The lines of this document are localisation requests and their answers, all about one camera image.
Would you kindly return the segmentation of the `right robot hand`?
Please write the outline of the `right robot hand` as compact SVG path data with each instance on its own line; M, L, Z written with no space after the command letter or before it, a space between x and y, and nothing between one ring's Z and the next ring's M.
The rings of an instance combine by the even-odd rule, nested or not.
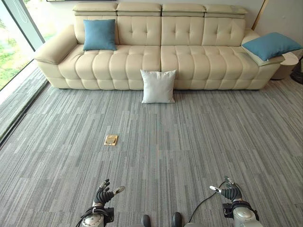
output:
M227 189L221 189L220 187L218 188L212 185L209 186L209 188L215 191L215 193L217 192L221 194L223 197L231 200L232 202L243 201L241 190L231 177L225 175L223 183L227 184Z

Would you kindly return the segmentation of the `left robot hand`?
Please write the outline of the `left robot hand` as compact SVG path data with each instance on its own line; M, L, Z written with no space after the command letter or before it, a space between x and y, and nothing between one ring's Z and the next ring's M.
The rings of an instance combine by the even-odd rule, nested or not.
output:
M98 187L96 191L96 195L94 196L92 206L104 206L114 196L121 193L125 189L125 186L120 186L113 191L109 191L109 185L110 185L109 179L106 179L101 183L101 185Z

